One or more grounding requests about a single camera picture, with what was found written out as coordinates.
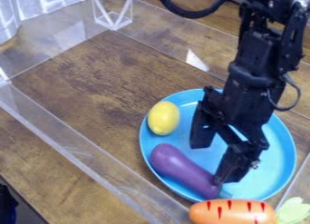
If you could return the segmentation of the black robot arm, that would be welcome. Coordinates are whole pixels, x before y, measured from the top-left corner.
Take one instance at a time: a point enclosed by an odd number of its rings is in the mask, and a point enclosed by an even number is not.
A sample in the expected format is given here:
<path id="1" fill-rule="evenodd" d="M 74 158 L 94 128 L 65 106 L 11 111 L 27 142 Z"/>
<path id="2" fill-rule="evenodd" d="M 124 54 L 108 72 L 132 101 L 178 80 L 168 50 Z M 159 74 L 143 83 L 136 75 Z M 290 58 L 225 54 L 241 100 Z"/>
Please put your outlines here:
<path id="1" fill-rule="evenodd" d="M 278 101 L 295 83 L 289 72 L 303 58 L 303 29 L 310 0 L 243 0 L 239 6 L 239 45 L 229 64 L 225 89 L 203 89 L 190 131 L 190 147 L 206 148 L 215 136 L 227 144 L 212 183 L 242 180 L 269 149 L 262 126 L 274 111 L 291 105 Z"/>

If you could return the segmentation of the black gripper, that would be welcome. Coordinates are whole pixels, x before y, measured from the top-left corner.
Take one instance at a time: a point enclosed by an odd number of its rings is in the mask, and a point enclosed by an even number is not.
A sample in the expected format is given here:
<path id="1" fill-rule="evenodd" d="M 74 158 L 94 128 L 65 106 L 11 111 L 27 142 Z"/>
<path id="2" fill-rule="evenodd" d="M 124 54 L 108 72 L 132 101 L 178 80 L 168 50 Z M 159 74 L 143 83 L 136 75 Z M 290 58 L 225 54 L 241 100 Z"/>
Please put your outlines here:
<path id="1" fill-rule="evenodd" d="M 203 88 L 190 129 L 190 148 L 211 146 L 219 134 L 227 149 L 214 174 L 214 183 L 239 182 L 259 164 L 259 155 L 269 148 L 263 134 L 286 83 L 271 66 L 229 65 L 225 89 Z"/>

